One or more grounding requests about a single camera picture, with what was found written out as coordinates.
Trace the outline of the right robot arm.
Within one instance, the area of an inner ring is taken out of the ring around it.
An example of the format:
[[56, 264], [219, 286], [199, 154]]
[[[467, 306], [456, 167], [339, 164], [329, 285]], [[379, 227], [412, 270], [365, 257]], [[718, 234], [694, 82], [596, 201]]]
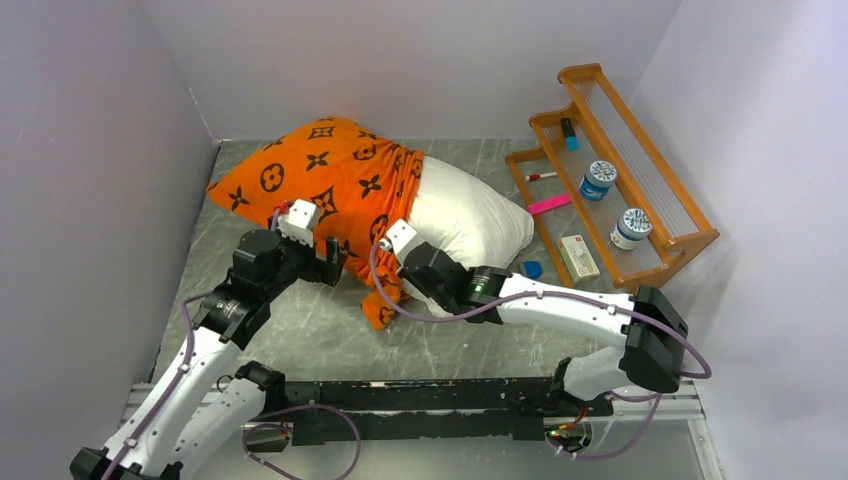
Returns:
[[400, 277], [449, 319], [550, 327], [599, 342], [601, 350], [558, 366], [549, 398], [561, 414], [575, 414], [599, 395], [629, 385], [660, 394], [679, 388], [688, 326], [655, 287], [592, 293], [495, 267], [467, 269], [427, 242], [396, 252]]

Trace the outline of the white pillow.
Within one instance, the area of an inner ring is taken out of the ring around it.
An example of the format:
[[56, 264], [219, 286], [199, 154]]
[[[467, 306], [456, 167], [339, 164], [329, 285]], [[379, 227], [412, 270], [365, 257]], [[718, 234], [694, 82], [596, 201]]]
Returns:
[[534, 236], [534, 219], [524, 208], [430, 156], [422, 159], [410, 212], [394, 223], [462, 265], [465, 272], [453, 283], [462, 296], [470, 291], [476, 267], [508, 267]]

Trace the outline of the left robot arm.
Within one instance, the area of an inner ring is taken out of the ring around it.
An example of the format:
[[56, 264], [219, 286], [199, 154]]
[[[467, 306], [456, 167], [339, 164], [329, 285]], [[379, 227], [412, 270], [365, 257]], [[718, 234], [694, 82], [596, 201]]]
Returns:
[[151, 393], [99, 449], [82, 448], [75, 479], [188, 479], [237, 428], [277, 418], [290, 405], [283, 373], [241, 366], [207, 407], [203, 399], [270, 318], [271, 304], [299, 280], [334, 286], [346, 256], [338, 241], [315, 247], [311, 233], [285, 227], [244, 234], [224, 280], [198, 294], [185, 314], [185, 340]]

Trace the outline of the orange patterned pillowcase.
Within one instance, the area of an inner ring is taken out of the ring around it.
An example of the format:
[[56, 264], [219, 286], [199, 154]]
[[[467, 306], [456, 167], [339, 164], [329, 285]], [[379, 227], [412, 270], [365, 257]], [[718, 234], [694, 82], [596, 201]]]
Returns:
[[405, 295], [395, 255], [372, 249], [398, 220], [409, 218], [423, 175], [424, 156], [353, 120], [325, 117], [255, 151], [209, 185], [210, 201], [267, 227], [275, 209], [297, 200], [316, 206], [315, 248], [332, 237], [345, 269], [369, 289], [361, 310], [376, 330], [395, 315]]

